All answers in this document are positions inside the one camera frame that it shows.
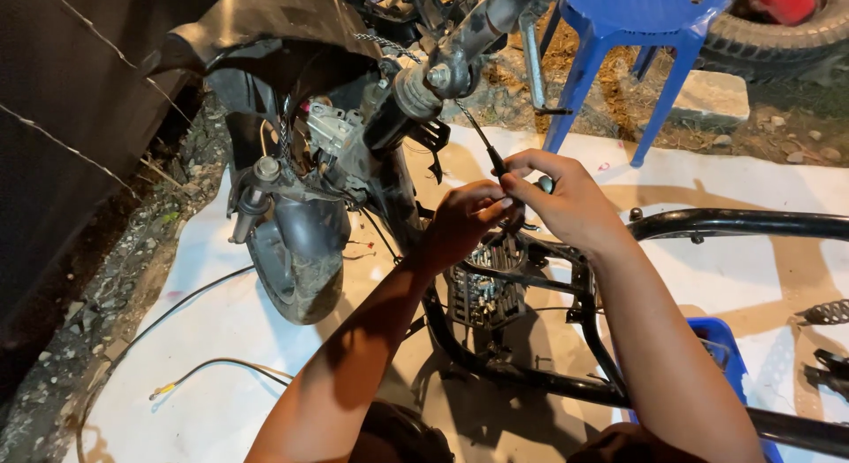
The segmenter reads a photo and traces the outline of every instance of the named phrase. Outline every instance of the black metal frame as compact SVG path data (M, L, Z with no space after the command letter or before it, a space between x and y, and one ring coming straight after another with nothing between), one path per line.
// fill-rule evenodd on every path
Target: black metal frame
M674 210L642 218L639 210L631 213L628 225L638 241L665 238L689 238L698 244L706 236L775 235L849 241L849 218L824 214L778 212L767 210L688 209ZM519 234L529 251L538 256L565 258L572 262L571 283L566 284L522 272L504 273L480 268L468 262L464 270L482 275L535 285L552 291L575 295L576 307L569 310L567 321L581 324L590 350L599 361L607 380L589 380L519 367L501 359L497 352L477 355L454 337L449 319L442 310L436 289L425 294L423 305L428 326L436 342L449 358L466 371L493 382L530 386L563 397L577 398L620 408L631 408L627 389L616 363L602 345L596 326L593 275L579 251L563 244L541 243ZM849 426L811 420L791 414L747 407L758 434L776 443L849 458Z

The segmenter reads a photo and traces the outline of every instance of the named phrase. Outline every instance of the black wire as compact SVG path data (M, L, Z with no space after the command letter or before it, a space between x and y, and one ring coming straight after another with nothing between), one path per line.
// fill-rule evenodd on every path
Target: black wire
M91 409L92 403L94 402L94 398L93 398L94 394L97 393L101 388L103 388L103 385L105 385L106 382L109 381L110 377L112 376L112 372L115 371L115 368L124 359L124 356L126 355L126 353L129 352L130 349L133 348L134 345L136 345L136 342L142 340L142 337L148 335L148 332L153 330L153 328L155 326L157 326L160 322L165 320L165 318L167 318L169 315L173 314L173 312L179 306L185 304L189 299L200 294L203 291L206 291L210 287L221 284L225 280L230 279L232 277L235 277L235 276L239 275L240 273L250 271L253 268L254 268L254 266L248 266L247 268L241 268L238 271L235 271L233 273L228 273L226 276L224 276L220 279L214 280L211 283L204 285L200 289L197 289L195 292L192 292L191 294L186 295L183 299L180 300L180 302L174 304L173 307L168 309L162 316L157 318L152 325L149 325L146 329L142 330L142 333L139 334L138 337L136 337L132 341L130 341L129 345L127 345L126 348L121 353L118 354L118 357L116 357L115 360L112 361L112 365L110 365L109 369L105 373L103 373L103 375L100 377L100 379L97 382L95 382L95 385L92 387L92 389L88 391L88 394L86 395L85 404L82 406L82 413L80 414L79 422L76 426L76 458L80 463L85 463L85 461L86 461L85 456L82 453L82 428L83 428L83 426L86 425L86 420L88 419L88 413Z
M174 385L174 389L176 389L177 386L179 386L181 383L185 382L186 379L188 379L190 376L194 375L195 372L199 371L200 369L203 369L204 367L206 367L209 364L215 364L215 363L218 363L218 362L228 362L230 364L237 364L237 365L241 365L243 367L247 367L247 368L249 368L253 371L257 371L257 372L263 374L264 376L272 379L274 382L280 383L282 386L289 386L288 382L283 382L278 377L272 375L271 372L268 372L268 371L261 369L258 365L254 365L251 362L246 362L245 360L230 359L228 357L220 357L218 359L207 360L204 363L202 363L202 364L198 365L197 367L195 367L194 369L192 369L191 371L188 371L187 374L183 375L176 382L169 384L169 385ZM150 399L154 400L159 395L160 395L160 393L158 393L158 392L153 393L152 395L150 395Z
M383 233L380 232L380 228L378 228L377 223L374 219L372 219L371 215L368 214L368 211L365 208L361 209L361 211L366 215L368 220L371 221L372 226L375 227L378 236L380 236L380 239L383 240L383 244L386 245L386 249L388 249L389 253L392 254L392 262L395 262L395 264L397 265L398 262L401 261L401 259L398 257L398 254L396 254L395 251L392 251L392 246L389 245L389 241L387 241L386 238L383 236Z

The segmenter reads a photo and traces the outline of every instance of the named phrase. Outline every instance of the blue plastic stool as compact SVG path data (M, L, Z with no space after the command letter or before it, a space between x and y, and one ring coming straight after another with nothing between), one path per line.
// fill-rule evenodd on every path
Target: blue plastic stool
M560 149L610 48L642 46L631 70L642 80L658 47L674 46L675 64L631 160L631 166L641 166L699 56L708 27L729 3L730 0L704 0L700 4L690 0L559 0L540 43L540 53L545 54L561 17L580 36L581 43L559 102L560 107L575 113L552 117L543 149L552 153Z
M725 380L734 389L737 398L740 402L746 404L746 394L743 392L743 375L747 374L746 364L743 363L743 356L740 355L740 349L737 347L737 341L734 339L734 334L731 333L731 328L721 318L716 317L689 317L687 323L697 336L711 341L722 346L725 346L730 354L727 355L727 364L725 365ZM628 411L628 419L632 423L637 423L637 414L633 410ZM778 447L775 443L769 440L761 440L761 449L768 463L784 463L779 454Z

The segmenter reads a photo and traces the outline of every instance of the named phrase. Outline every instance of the concrete block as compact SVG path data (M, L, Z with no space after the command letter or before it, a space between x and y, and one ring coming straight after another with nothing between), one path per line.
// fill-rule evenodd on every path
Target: concrete block
M669 116L707 126L737 126L749 120L746 81L727 73L691 70Z

